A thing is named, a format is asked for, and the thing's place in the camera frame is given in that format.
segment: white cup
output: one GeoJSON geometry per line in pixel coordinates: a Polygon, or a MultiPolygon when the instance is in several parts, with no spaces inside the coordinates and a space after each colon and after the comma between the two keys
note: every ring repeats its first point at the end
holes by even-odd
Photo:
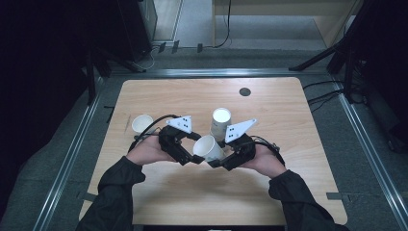
{"type": "Polygon", "coordinates": [[[192,148],[192,153],[203,157],[206,162],[221,160],[225,157],[224,151],[216,142],[213,136],[207,135],[200,138],[192,148]]]}
{"type": "Polygon", "coordinates": [[[136,135],[140,135],[150,124],[153,123],[153,118],[150,115],[139,115],[132,122],[133,131],[136,132],[136,135]]]}
{"type": "Polygon", "coordinates": [[[213,122],[211,124],[210,134],[216,141],[225,139],[227,126],[231,125],[231,113],[228,109],[217,108],[213,112],[213,122]]]}

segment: cable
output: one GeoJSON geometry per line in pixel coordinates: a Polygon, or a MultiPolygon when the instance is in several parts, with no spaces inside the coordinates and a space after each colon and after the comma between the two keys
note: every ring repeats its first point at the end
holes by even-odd
{"type": "Polygon", "coordinates": [[[320,109],[325,103],[327,103],[328,101],[334,99],[336,96],[339,96],[339,95],[340,95],[340,93],[335,93],[335,94],[332,94],[332,95],[330,96],[330,98],[325,99],[325,100],[322,100],[323,102],[322,102],[317,108],[315,108],[315,109],[312,111],[312,113],[315,112],[316,110],[320,109]]]}
{"type": "Polygon", "coordinates": [[[220,45],[217,45],[217,46],[215,46],[215,47],[213,47],[213,48],[219,48],[219,47],[221,47],[221,46],[223,46],[224,44],[225,44],[225,42],[229,39],[229,35],[230,35],[230,23],[229,23],[229,21],[230,21],[230,17],[231,17],[231,1],[232,0],[230,0],[229,1],[229,6],[228,6],[228,22],[227,22],[227,29],[228,29],[228,31],[227,31],[227,37],[225,38],[225,41],[222,43],[222,44],[220,44],[220,45]]]}
{"type": "Polygon", "coordinates": [[[272,145],[272,144],[270,144],[270,142],[268,142],[267,140],[265,140],[264,138],[262,138],[262,137],[258,137],[258,136],[250,136],[251,138],[256,138],[254,141],[256,141],[256,140],[261,140],[261,141],[263,141],[263,142],[266,142],[267,144],[269,144],[269,145],[272,145]]]}
{"type": "Polygon", "coordinates": [[[264,142],[255,141],[255,144],[260,144],[260,145],[263,145],[263,146],[267,147],[271,152],[273,152],[273,154],[278,159],[278,161],[283,166],[285,165],[285,161],[283,160],[282,155],[279,153],[279,150],[276,150],[275,147],[273,145],[271,145],[269,142],[264,143],[264,142]]]}
{"type": "Polygon", "coordinates": [[[364,98],[364,94],[363,91],[360,89],[360,87],[356,87],[356,88],[352,88],[350,91],[350,97],[348,98],[348,100],[352,101],[352,103],[355,104],[363,104],[366,102],[365,98],[364,98]],[[355,100],[352,95],[356,95],[359,94],[363,97],[363,99],[361,99],[360,101],[355,100]]]}
{"type": "Polygon", "coordinates": [[[163,115],[163,116],[161,116],[160,118],[154,120],[149,126],[146,127],[146,129],[144,129],[144,131],[142,131],[142,132],[140,133],[140,135],[138,135],[137,137],[135,137],[135,141],[133,141],[132,144],[130,145],[128,152],[130,152],[130,151],[136,146],[136,144],[138,144],[138,142],[139,142],[142,138],[144,138],[145,136],[149,136],[149,135],[146,134],[146,133],[150,130],[150,128],[152,128],[156,123],[158,123],[158,122],[160,122],[161,120],[163,120],[163,119],[165,119],[165,118],[168,118],[168,117],[177,118],[177,117],[180,117],[180,116],[178,116],[178,115],[163,115]]]}
{"type": "MultiPolygon", "coordinates": [[[[224,19],[225,27],[228,28],[228,31],[229,31],[229,25],[228,25],[227,21],[225,20],[225,14],[222,16],[222,18],[224,19]]],[[[232,39],[231,38],[229,38],[229,39],[230,39],[231,42],[230,42],[230,44],[228,45],[227,48],[229,48],[232,45],[232,39]]]]}
{"type": "Polygon", "coordinates": [[[328,83],[340,83],[340,84],[343,84],[344,81],[335,81],[335,80],[332,80],[332,81],[317,82],[317,83],[314,83],[314,84],[306,85],[305,87],[303,87],[303,89],[305,90],[305,89],[307,89],[307,88],[309,88],[309,87],[311,87],[311,86],[321,85],[321,84],[328,84],[328,83]]]}
{"type": "MultiPolygon", "coordinates": [[[[331,96],[333,96],[333,95],[340,95],[340,93],[337,92],[337,93],[330,94],[330,95],[328,95],[328,96],[331,97],[331,96]]],[[[327,98],[322,98],[322,99],[320,99],[320,100],[318,100],[318,101],[315,101],[315,102],[313,102],[313,103],[310,103],[310,104],[309,104],[309,107],[312,106],[312,105],[315,105],[315,104],[317,104],[317,103],[319,103],[319,102],[326,101],[326,100],[327,100],[327,98]]]]}
{"type": "Polygon", "coordinates": [[[152,64],[151,64],[149,67],[143,67],[143,66],[141,66],[141,65],[136,64],[135,62],[132,62],[132,65],[134,65],[134,66],[136,66],[136,67],[138,67],[138,68],[140,68],[140,69],[145,69],[145,70],[150,69],[150,68],[153,67],[154,64],[155,64],[155,60],[154,60],[154,57],[153,57],[153,55],[152,55],[152,52],[153,52],[154,50],[158,49],[158,48],[159,48],[159,47],[155,47],[155,48],[153,48],[153,49],[149,52],[150,58],[151,58],[151,60],[152,60],[152,64]]]}
{"type": "Polygon", "coordinates": [[[313,99],[309,99],[307,102],[308,102],[309,105],[310,105],[310,104],[314,104],[313,101],[315,101],[315,100],[320,100],[320,99],[322,99],[322,98],[324,98],[324,97],[326,97],[326,96],[330,96],[330,95],[332,95],[332,94],[334,94],[334,93],[337,93],[337,92],[343,93],[343,90],[333,90],[333,91],[330,91],[330,92],[328,92],[328,93],[326,93],[326,94],[324,94],[324,95],[318,96],[318,97],[313,98],[313,99]]]}

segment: hand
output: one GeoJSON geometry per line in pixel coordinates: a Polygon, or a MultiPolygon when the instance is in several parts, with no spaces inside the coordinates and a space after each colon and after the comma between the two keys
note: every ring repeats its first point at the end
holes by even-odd
{"type": "Polygon", "coordinates": [[[166,152],[162,151],[158,136],[150,136],[139,142],[126,158],[131,162],[143,166],[160,161],[175,162],[166,152]]]}
{"type": "Polygon", "coordinates": [[[255,148],[256,154],[254,159],[242,164],[240,167],[254,169],[270,178],[274,178],[286,171],[286,168],[267,147],[256,144],[255,148]]]}

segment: table top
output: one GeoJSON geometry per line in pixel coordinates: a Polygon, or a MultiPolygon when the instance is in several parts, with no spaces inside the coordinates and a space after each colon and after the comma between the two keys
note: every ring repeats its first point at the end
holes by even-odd
{"type": "MultiPolygon", "coordinates": [[[[246,133],[275,142],[290,169],[302,176],[316,201],[337,223],[347,216],[341,200],[326,193],[338,189],[319,134],[297,78],[130,80],[123,84],[98,158],[89,193],[97,194],[102,174],[133,141],[132,121],[148,114],[191,116],[192,130],[210,133],[212,113],[227,108],[232,123],[257,118],[246,133]],[[250,95],[240,95],[247,88],[250,95]]],[[[183,139],[192,154],[193,141],[183,139]]],[[[251,169],[211,168],[207,163],[159,162],[143,167],[143,183],[133,187],[135,224],[280,225],[280,201],[268,196],[268,178],[251,169]]],[[[80,218],[88,209],[85,201],[80,218]]]]}

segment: person's right hand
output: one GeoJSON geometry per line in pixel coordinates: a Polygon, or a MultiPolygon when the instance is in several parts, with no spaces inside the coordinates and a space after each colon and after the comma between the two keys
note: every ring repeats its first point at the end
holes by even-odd
{"type": "Polygon", "coordinates": [[[255,148],[256,154],[254,159],[242,164],[240,167],[254,169],[270,178],[274,178],[286,171],[286,168],[267,147],[256,144],[255,148]]]}

